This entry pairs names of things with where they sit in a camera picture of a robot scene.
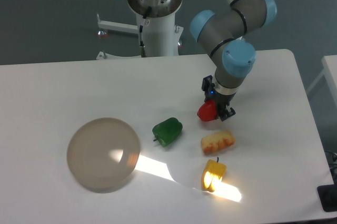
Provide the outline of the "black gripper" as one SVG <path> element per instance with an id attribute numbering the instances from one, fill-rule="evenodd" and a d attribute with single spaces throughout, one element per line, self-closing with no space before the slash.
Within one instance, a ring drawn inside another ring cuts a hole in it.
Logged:
<path id="1" fill-rule="evenodd" d="M 213 76 L 209 75 L 202 80 L 202 91 L 204 92 L 204 101 L 212 99 L 216 104 L 217 118 L 225 121 L 235 115 L 235 110 L 231 107 L 230 102 L 234 94 L 223 95 L 214 89 Z"/>

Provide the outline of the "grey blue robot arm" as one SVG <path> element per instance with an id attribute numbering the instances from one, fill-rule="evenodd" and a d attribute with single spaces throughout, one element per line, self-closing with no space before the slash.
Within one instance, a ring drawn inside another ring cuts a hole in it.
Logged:
<path id="1" fill-rule="evenodd" d="M 135 32 L 142 57 L 178 54 L 181 28 L 175 14 L 182 0 L 127 0 L 136 16 Z M 214 63 L 213 75 L 203 78 L 204 104 L 201 121 L 226 120 L 235 114 L 230 102 L 256 60 L 254 47 L 243 36 L 272 22 L 277 14 L 274 0 L 227 0 L 230 10 L 218 15 L 198 13 L 190 23 L 194 40 Z"/>

